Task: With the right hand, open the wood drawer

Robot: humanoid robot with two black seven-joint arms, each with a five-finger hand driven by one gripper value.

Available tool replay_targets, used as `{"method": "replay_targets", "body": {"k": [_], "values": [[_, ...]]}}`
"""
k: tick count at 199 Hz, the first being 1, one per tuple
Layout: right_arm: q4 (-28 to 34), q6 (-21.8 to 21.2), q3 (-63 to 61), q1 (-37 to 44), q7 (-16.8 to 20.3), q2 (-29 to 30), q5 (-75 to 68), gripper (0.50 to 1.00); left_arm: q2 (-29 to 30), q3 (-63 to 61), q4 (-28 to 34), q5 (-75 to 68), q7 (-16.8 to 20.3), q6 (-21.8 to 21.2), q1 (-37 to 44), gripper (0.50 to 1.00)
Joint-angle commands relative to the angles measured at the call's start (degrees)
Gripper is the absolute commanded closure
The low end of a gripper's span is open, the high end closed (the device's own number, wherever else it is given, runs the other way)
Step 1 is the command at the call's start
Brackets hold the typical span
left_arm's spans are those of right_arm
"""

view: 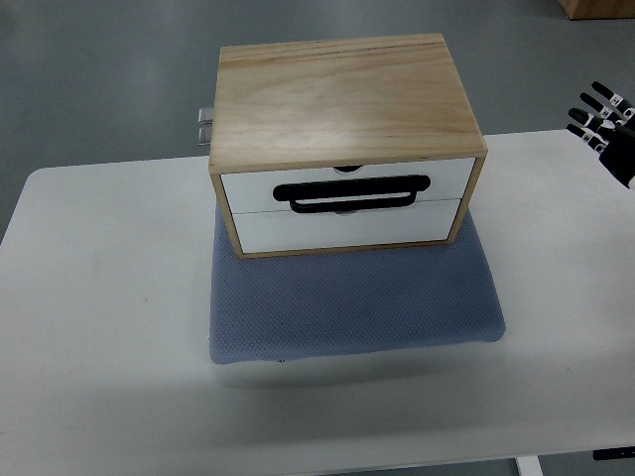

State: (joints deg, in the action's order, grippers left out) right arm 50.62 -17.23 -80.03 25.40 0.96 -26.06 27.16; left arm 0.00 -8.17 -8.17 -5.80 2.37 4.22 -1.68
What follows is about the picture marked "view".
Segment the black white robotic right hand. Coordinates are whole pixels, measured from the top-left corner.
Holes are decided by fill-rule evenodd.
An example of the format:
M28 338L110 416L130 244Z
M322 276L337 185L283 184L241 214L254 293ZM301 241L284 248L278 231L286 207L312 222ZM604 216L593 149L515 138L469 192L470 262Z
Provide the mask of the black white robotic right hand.
M567 130L598 155L604 168L624 187L634 189L634 103L599 81L579 95L590 108L571 108Z

